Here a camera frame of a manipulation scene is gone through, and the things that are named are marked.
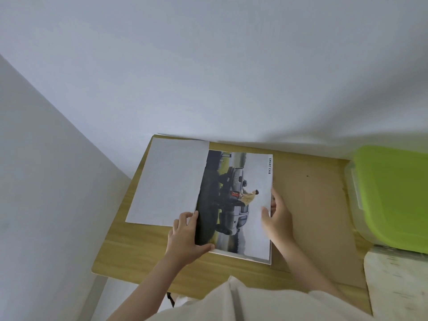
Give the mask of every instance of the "wooden table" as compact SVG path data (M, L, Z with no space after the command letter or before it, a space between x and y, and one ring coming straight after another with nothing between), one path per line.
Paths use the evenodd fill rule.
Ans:
M299 162L322 165L326 169L340 175L342 180L345 179L343 169L347 163L346 160L218 143L210 143L210 149L234 152L273 153L275 187L281 179L281 170L275 168L276 157L283 156ZM138 166L110 230L94 261L92 272L95 274L138 284L147 276L165 253L169 227L125 222L144 162L146 161L147 153L148 150ZM343 214L350 214L349 205L348 211L344 211ZM355 230L354 237L362 267L362 259L372 244L364 240ZM202 256L193 264L186 266L172 283L170 291L201 299L211 290L227 281L230 275L237 277L249 287L272 290L301 290L293 280L292 275L288 272L274 270L266 264L209 253ZM351 300L356 302L359 307L371 313L367 289L344 284L338 284L338 287Z

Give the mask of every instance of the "blank sheet of paper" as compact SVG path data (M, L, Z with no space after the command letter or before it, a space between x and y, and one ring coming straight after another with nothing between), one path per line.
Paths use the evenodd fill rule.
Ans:
M193 212L201 188L209 142L153 138L129 223L172 226L182 212Z

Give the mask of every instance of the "person's right hand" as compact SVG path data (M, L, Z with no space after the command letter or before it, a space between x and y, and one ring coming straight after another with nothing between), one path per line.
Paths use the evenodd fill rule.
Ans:
M272 188L274 200L271 202L272 217L266 207L261 208L261 223L269 239L278 247L279 245L294 244L293 217L288 210L284 199Z

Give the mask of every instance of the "plastic container with green lid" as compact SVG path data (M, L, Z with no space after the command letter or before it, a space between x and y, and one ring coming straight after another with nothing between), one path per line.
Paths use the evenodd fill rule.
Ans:
M373 235L390 247L428 253L428 154L363 146L353 162Z

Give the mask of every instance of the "brown cardboard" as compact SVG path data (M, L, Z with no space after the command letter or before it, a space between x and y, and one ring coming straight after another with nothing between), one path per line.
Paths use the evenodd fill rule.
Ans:
M301 248L331 280L366 288L348 214L342 171L319 160L274 156L274 187L292 212L294 236ZM289 271L285 260L272 248L272 265Z

